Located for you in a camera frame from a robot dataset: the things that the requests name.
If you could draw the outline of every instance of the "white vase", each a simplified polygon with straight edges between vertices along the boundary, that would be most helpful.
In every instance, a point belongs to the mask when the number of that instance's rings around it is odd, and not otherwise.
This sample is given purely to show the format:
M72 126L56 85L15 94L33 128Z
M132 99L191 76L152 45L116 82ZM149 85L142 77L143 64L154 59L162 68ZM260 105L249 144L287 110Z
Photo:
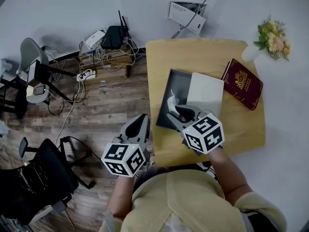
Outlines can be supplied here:
M250 62L257 58L260 54L262 54L262 51L260 51L256 45L250 44L243 50L241 58L245 62Z

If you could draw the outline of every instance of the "electronic device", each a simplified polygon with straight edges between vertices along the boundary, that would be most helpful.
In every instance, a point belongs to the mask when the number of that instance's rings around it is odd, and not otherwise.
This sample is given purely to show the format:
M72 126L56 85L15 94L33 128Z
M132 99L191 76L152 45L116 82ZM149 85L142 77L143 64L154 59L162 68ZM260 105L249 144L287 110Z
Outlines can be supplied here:
M110 26L102 40L102 49L120 49L124 37L129 37L128 27L124 17L121 17L120 11L118 10L119 19L121 26Z
M104 36L105 33L103 31L96 31L88 39L84 40L84 43L89 48L89 50L93 50L100 45Z
M45 85L35 87L34 88L34 95L42 95L44 93Z

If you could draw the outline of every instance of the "knit sweater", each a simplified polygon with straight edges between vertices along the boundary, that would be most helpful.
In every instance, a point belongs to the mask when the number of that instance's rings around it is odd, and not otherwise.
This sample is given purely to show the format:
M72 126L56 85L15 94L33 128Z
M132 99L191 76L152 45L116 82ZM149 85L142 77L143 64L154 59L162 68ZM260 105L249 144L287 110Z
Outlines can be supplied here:
M116 232L159 232L172 213L194 232L247 231L241 209L263 211L279 231L286 229L283 214L269 201L247 193L232 206L220 185L202 171L159 174L143 183L132 201L124 221L114 218ZM110 232L105 222L100 232Z

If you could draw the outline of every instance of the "person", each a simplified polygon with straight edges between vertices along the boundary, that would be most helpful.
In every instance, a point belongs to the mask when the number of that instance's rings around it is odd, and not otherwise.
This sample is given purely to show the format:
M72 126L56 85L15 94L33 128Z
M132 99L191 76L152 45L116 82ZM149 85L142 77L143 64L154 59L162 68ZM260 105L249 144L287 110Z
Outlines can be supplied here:
M282 212L250 188L221 148L208 156L218 182L197 164L151 166L136 182L119 176L99 231L286 231Z

